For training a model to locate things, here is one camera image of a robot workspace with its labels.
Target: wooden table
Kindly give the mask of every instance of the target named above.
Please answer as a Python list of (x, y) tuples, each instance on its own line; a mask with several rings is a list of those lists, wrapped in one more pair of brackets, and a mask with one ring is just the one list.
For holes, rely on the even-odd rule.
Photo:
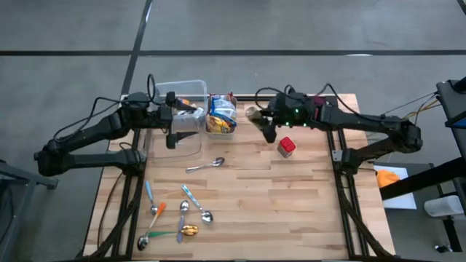
[[(345, 103), (358, 109), (355, 95), (341, 95)], [(180, 219), (179, 205), (188, 199), (182, 192), (186, 184), (201, 205), (215, 218), (203, 224), (200, 212), (190, 201), (185, 224), (195, 224), (200, 232), (184, 237), (178, 244), (175, 235), (151, 239), (140, 252), (134, 245), (135, 260), (317, 260), (348, 258), (344, 244), (339, 203), (325, 132), (309, 128), (277, 129), (277, 142), (288, 136), (297, 145), (287, 159), (277, 152), (277, 142), (267, 144), (263, 135), (244, 117), (253, 102), (237, 105), (238, 127), (233, 140), (208, 140), (202, 144), (202, 157), (194, 161), (158, 162), (154, 149), (149, 152), (146, 180), (154, 200), (166, 202), (167, 209), (157, 220), (155, 231), (173, 231)], [(345, 130), (348, 147), (367, 144), (364, 132)], [(110, 150), (119, 142), (130, 142), (132, 135), (111, 141)], [(165, 143), (155, 143), (157, 150)], [(186, 167), (226, 159), (222, 167), (186, 174)], [(98, 190), (87, 235), (84, 254), (96, 249), (97, 230), (103, 207), (120, 170), (105, 168)], [(117, 221), (122, 182), (116, 188), (103, 223), (102, 239)], [(374, 172), (360, 170), (355, 176), (363, 220), (382, 246), (394, 253), (387, 218)], [(136, 239), (150, 224), (149, 200), (143, 192)], [(357, 253), (357, 234), (353, 233)]]

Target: silver spoon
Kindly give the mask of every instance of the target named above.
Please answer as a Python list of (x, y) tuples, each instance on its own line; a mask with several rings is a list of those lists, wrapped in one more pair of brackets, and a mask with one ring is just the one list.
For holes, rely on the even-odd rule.
[(154, 205), (154, 198), (152, 197), (152, 189), (151, 189), (151, 184), (146, 180), (146, 191), (147, 194), (149, 195), (149, 200), (151, 201), (151, 214), (155, 215), (157, 214), (158, 208)]
[(188, 195), (188, 197), (193, 201), (193, 203), (198, 207), (202, 214), (201, 214), (201, 219), (204, 223), (212, 223), (213, 222), (213, 215), (209, 210), (204, 210), (201, 207), (201, 204), (194, 198), (194, 196), (191, 194), (190, 190), (183, 184), (181, 185), (181, 188), (183, 191)]
[(184, 213), (186, 213), (188, 209), (189, 209), (188, 200), (181, 201), (181, 204), (180, 204), (181, 219), (180, 219), (180, 224), (178, 225), (178, 235), (176, 236), (176, 241), (178, 243), (181, 243), (181, 241), (183, 241), (183, 233), (181, 233), (181, 229), (183, 229), (183, 226), (184, 226)]
[(186, 172), (191, 173), (191, 172), (194, 172), (194, 171), (199, 170), (199, 169), (204, 168), (204, 167), (220, 167), (221, 165), (224, 164), (224, 162), (225, 162), (225, 158), (217, 157), (215, 160), (213, 160), (212, 163), (204, 164), (204, 165), (199, 166), (199, 167), (186, 168)]

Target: gray floor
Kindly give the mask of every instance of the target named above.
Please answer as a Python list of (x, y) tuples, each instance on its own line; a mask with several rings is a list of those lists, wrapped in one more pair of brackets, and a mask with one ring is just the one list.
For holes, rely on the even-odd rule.
[[(0, 0), (0, 50), (132, 49), (144, 2)], [(465, 26), (455, 0), (164, 0), (151, 8), (142, 49), (464, 49)], [(119, 97), (128, 61), (0, 57), (1, 158), (35, 172), (33, 153), (58, 128), (86, 116), (95, 97)], [(379, 114), (434, 91), (437, 82), (462, 78), (464, 68), (464, 56), (140, 57), (131, 91), (145, 90), (148, 73), (157, 82), (203, 79), (209, 92), (251, 93), (286, 84), (316, 92), (330, 82), (341, 93), (355, 93), (362, 112)], [(390, 161), (440, 164), (458, 157), (445, 120), (441, 108), (422, 114), (424, 148), (393, 154)], [(106, 146), (85, 151), (102, 152)], [(79, 252), (99, 174), (99, 169), (74, 170), (59, 177), (56, 191), (38, 189), (16, 261), (70, 259)], [(426, 259), (445, 236), (442, 228), (425, 226), (412, 244), (400, 225), (416, 219), (389, 213), (398, 255)], [(450, 254), (436, 255), (452, 261)]]

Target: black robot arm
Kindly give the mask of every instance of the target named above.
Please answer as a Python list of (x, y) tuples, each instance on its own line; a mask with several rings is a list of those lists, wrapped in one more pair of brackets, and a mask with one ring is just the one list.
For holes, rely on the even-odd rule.
[(49, 140), (40, 152), (34, 154), (39, 173), (53, 176), (74, 168), (107, 166), (115, 166), (123, 171), (138, 170), (146, 161), (146, 156), (133, 149), (88, 155), (73, 155), (70, 152), (100, 140), (122, 138), (134, 129), (167, 130), (166, 146), (168, 148), (175, 148), (175, 144), (180, 139), (196, 133), (172, 132), (172, 108), (195, 110), (195, 108), (180, 103), (174, 92), (167, 93), (165, 102), (158, 103), (154, 111), (149, 111), (150, 102), (145, 93), (130, 94), (121, 102), (120, 108), (103, 117), (96, 125), (62, 138)]
[(308, 97), (291, 90), (278, 93), (267, 108), (255, 111), (249, 108), (247, 117), (264, 134), (268, 143), (277, 136), (275, 127), (310, 127), (322, 131), (342, 129), (381, 132), (384, 140), (371, 145), (332, 152), (333, 160), (344, 174), (356, 174), (362, 162), (377, 159), (392, 152), (413, 153), (421, 149), (421, 130), (409, 120), (397, 116), (372, 116), (346, 113), (330, 104), (324, 97)]

